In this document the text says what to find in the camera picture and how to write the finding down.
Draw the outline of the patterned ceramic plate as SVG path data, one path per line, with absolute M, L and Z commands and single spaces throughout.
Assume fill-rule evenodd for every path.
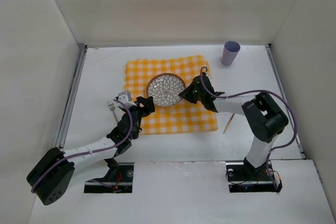
M 152 97 L 155 106 L 168 108 L 182 101 L 179 94 L 186 89 L 184 80 L 173 73 L 154 76 L 146 86 L 146 96 Z

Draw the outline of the lavender plastic cup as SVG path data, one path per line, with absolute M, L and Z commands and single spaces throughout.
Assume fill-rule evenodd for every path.
M 227 41 L 224 44 L 221 63 L 224 66 L 231 66 L 240 51 L 240 44 L 235 41 Z

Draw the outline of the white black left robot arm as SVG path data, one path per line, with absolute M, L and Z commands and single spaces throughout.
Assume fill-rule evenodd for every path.
M 132 140 L 141 133 L 141 121 L 154 113 L 153 97 L 137 97 L 133 101 L 125 91 L 114 99 L 124 115 L 106 136 L 91 144 L 71 150 L 49 149 L 27 175 L 31 192 L 45 206 L 59 200 L 66 190 L 79 183 L 112 175 L 117 170 L 115 157 L 125 153 Z

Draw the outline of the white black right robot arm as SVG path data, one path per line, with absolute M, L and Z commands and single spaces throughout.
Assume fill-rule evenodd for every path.
M 289 123 L 288 117 L 272 98 L 273 95 L 273 92 L 267 90 L 257 90 L 256 95 L 246 91 L 226 96 L 223 92 L 214 91 L 206 74 L 196 76 L 179 93 L 182 99 L 193 104 L 200 102 L 209 111 L 239 114 L 246 118 L 254 135 L 250 151 L 244 158 L 245 169 L 250 174 L 266 168 L 275 140 Z

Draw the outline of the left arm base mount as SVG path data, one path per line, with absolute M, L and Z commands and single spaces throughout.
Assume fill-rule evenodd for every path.
M 134 163 L 105 159 L 109 170 L 103 177 L 85 182 L 85 194 L 130 194 L 133 189 Z

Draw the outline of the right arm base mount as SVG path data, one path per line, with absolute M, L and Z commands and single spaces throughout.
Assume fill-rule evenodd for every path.
M 279 173 L 269 162 L 269 171 L 263 166 L 254 173 L 243 162 L 227 162 L 225 178 L 230 193 L 279 193 L 283 185 Z

